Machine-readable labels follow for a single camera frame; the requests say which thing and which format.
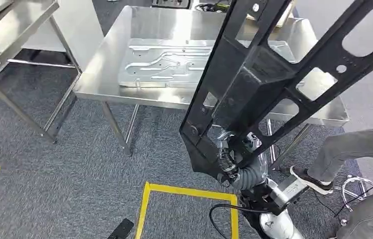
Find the sneaker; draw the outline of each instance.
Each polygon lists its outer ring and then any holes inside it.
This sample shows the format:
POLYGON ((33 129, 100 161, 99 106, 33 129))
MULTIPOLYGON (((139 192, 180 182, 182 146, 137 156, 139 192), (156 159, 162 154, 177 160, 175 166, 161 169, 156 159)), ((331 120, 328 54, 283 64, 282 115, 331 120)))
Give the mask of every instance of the sneaker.
POLYGON ((322 195, 326 195, 331 193, 331 189, 333 187, 333 183, 330 183, 329 185, 323 185, 320 183, 320 181, 311 178, 307 174, 307 169, 300 168, 296 166, 290 167, 290 173, 295 176, 301 183, 307 185, 308 187, 314 189, 315 191, 321 193, 322 195))

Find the gray pants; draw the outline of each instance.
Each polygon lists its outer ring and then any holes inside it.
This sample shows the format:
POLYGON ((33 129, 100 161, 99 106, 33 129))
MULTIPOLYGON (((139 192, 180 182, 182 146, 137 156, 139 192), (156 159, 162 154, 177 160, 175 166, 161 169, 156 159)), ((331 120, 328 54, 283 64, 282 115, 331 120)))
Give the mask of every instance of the gray pants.
MULTIPOLYGON (((328 137, 308 175, 320 181, 333 181, 347 159, 373 157, 373 129, 328 137)), ((337 232, 338 239, 373 239, 373 195, 360 202, 348 224, 337 232)))

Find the black cable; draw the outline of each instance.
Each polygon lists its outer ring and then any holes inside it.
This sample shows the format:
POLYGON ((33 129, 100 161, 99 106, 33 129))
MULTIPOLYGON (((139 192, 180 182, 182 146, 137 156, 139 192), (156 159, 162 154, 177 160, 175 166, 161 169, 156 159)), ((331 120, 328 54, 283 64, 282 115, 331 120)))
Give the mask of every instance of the black cable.
POLYGON ((346 206, 347 204, 349 204, 349 203, 355 201, 356 199, 358 199, 358 197, 360 197, 360 196, 362 196, 363 194, 369 192, 371 189, 373 189, 373 186, 370 187, 369 189, 365 190, 365 192, 359 194, 356 198, 354 198, 354 199, 348 201, 347 203, 343 204, 342 208, 341 208, 341 209, 340 209, 340 210, 339 210, 339 211, 334 215, 334 217, 337 217, 337 216, 339 215, 339 213, 340 213, 340 212, 345 208, 345 206, 346 206))
POLYGON ((341 209, 340 209, 338 212, 336 212, 336 213, 333 211, 333 209, 327 207, 324 203, 321 202, 321 200, 318 198, 318 196, 317 196, 317 194, 315 193, 315 191, 314 191, 314 195, 315 195, 315 197, 317 198, 318 202, 319 202, 321 205, 323 205, 325 208, 327 208, 330 212, 332 212, 332 213, 334 214, 333 217, 335 218, 335 217, 338 217, 338 215, 339 215, 339 214, 341 213, 341 211, 346 207, 346 205, 348 205, 349 203, 355 201, 356 199, 358 199, 358 197, 360 197, 360 196, 362 196, 363 194, 369 192, 371 189, 373 189, 373 186, 370 187, 369 189, 365 190, 363 193, 359 194, 356 198, 354 198, 354 199, 348 201, 347 203, 344 203, 343 206, 341 207, 341 209))
POLYGON ((217 230, 217 232, 224 238, 228 239, 223 232, 219 229, 219 227, 216 226, 216 223, 213 220, 213 210, 216 208, 233 208, 236 210, 244 211, 244 212, 250 212, 250 213, 269 213, 269 210, 254 210, 254 209, 249 209, 249 208, 243 208, 243 207, 238 207, 238 206, 233 206, 230 204, 225 204, 225 203, 220 203, 216 204, 213 207, 211 207, 210 212, 208 213, 208 216, 210 217, 210 222, 213 224, 213 227, 217 230))
POLYGON ((218 10, 222 12, 226 12, 229 8, 230 4, 223 4, 221 3, 223 0, 218 0, 216 3, 202 3, 195 6, 195 10, 201 10, 201 11, 210 11, 210 12, 217 12, 218 10))
POLYGON ((325 204, 320 200, 320 198, 318 197, 317 193, 315 193, 315 190, 314 190, 314 189, 312 190, 312 192, 314 193, 315 198, 317 199, 317 201, 318 201, 321 205, 323 205, 325 208, 327 208, 327 209, 328 209, 330 212, 332 212, 334 215, 336 214, 336 212, 335 212, 333 209, 329 208, 327 205, 325 205, 325 204))

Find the yellow floor tape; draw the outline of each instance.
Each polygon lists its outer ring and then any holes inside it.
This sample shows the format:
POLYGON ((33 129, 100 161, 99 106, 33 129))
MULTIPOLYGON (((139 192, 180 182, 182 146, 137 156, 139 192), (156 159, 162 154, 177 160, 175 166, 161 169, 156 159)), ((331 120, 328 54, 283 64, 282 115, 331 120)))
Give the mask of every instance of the yellow floor tape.
MULTIPOLYGON (((172 187, 167 185, 159 185, 159 184, 152 184, 146 182, 144 186, 143 192, 143 201, 141 203, 141 211, 140 217, 138 220, 137 232, 135 235, 135 239, 140 239, 141 234, 143 232, 144 227, 144 220, 146 218, 146 211, 148 201, 150 199, 150 192, 163 192, 163 193, 173 193, 173 194, 181 194, 181 195, 188 195, 194 197, 203 197, 203 198, 210 198, 210 199, 217 199, 217 200, 225 200, 229 201, 231 205, 237 206, 237 198, 234 194, 229 193, 217 193, 217 192, 210 192, 204 190, 197 190, 191 188, 179 188, 179 187, 172 187)), ((232 239, 239 239, 239 229, 238 229, 238 211, 235 209, 230 210, 230 220, 231 220, 231 231, 232 231, 232 239)))

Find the metal table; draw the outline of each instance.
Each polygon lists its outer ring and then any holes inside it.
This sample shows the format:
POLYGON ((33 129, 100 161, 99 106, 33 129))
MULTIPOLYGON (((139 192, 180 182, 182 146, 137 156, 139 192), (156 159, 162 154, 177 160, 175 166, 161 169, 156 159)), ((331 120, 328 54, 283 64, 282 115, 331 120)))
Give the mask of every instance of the metal table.
MULTIPOLYGON (((138 105, 187 109, 192 100, 194 89, 121 87, 116 76, 127 47, 127 39, 215 40, 223 19, 224 14, 222 13, 127 6, 116 19, 73 91, 79 98, 102 102, 103 111, 112 129, 125 152, 130 155, 128 142, 138 105), (136 105, 126 138, 121 134, 107 102, 136 105)), ((239 39, 252 40, 254 36, 252 32, 256 32, 252 26, 244 27, 238 34, 239 39)), ((273 32, 271 39, 286 41, 297 60, 302 59, 317 41, 309 21, 303 18, 289 18, 282 28, 273 32)), ((321 71, 314 72, 308 75, 300 90, 306 92, 307 95, 319 95, 333 83, 334 79, 331 76, 327 76, 321 71)), ((215 103, 214 99, 205 102, 210 107, 215 103)), ((297 109, 290 104, 277 105, 268 114, 268 132, 272 132, 270 120, 287 121, 296 113, 297 109)), ((336 98, 306 121, 306 126, 283 151, 273 166, 280 164, 285 155, 310 132, 312 125, 342 126, 347 121, 349 118, 344 105, 340 98, 336 98)), ((273 147, 271 154, 272 163, 274 163, 273 147)))
MULTIPOLYGON (((50 20, 56 34, 65 47, 69 58, 74 64, 74 66, 71 66, 71 68, 76 68, 78 70, 79 74, 77 78, 79 77, 81 73, 80 68, 52 16, 53 12, 55 12, 58 7, 59 5, 55 0, 16 0, 11 6, 0 13, 0 71, 7 65, 9 59, 15 57, 20 52, 22 45, 33 33, 35 33, 40 25, 45 21, 50 20)), ((73 81, 68 90, 65 92, 64 96, 58 103, 44 127, 41 127, 38 123, 36 123, 1 89, 0 99, 10 106, 23 120, 29 123, 29 125, 41 136, 46 137, 51 142, 55 142, 54 137, 49 134, 47 130, 53 123, 64 102, 71 93, 75 82, 76 80, 73 81)))

